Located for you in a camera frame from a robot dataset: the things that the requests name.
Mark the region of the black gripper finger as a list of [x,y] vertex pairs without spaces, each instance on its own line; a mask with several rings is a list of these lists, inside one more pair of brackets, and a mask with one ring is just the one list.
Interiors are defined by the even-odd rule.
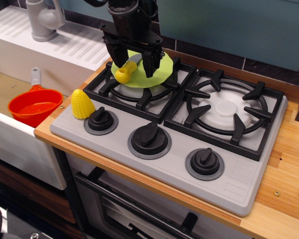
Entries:
[[147,49],[142,53],[143,68],[147,78],[153,76],[154,72],[160,67],[160,61],[163,57],[163,50]]
[[115,65],[119,68],[124,66],[129,58],[127,49],[122,46],[121,42],[116,40],[105,39],[104,42]]

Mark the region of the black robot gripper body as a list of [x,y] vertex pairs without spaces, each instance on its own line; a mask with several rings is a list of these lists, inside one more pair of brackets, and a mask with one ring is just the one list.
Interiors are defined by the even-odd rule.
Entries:
[[158,14],[156,1],[108,0],[107,4],[113,23],[100,26],[104,40],[119,41],[125,49],[137,52],[161,48],[162,39],[150,28]]

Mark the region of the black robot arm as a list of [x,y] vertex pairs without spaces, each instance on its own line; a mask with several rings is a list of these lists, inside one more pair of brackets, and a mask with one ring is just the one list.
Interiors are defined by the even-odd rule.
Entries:
[[148,78],[160,67],[163,58],[163,39],[154,33],[150,24],[157,16],[156,1],[148,0],[87,0],[93,7],[107,5],[112,23],[103,23],[104,43],[113,62],[122,67],[127,62],[128,50],[140,53]]

